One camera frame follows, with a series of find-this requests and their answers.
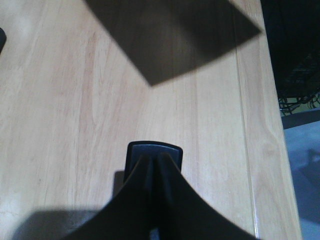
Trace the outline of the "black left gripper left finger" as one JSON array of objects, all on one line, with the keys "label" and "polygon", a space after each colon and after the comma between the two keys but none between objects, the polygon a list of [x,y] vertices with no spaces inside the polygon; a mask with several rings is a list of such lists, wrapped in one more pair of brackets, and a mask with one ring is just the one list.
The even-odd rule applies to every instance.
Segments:
[{"label": "black left gripper left finger", "polygon": [[148,240],[152,225],[153,160],[142,156],[120,192],[64,240]]}]

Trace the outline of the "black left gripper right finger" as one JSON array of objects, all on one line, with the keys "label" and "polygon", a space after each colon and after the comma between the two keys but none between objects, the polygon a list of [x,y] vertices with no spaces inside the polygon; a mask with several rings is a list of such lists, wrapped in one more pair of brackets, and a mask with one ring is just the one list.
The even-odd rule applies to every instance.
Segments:
[{"label": "black left gripper right finger", "polygon": [[155,185],[160,239],[255,239],[211,208],[189,185],[167,153],[160,153],[155,160]]}]

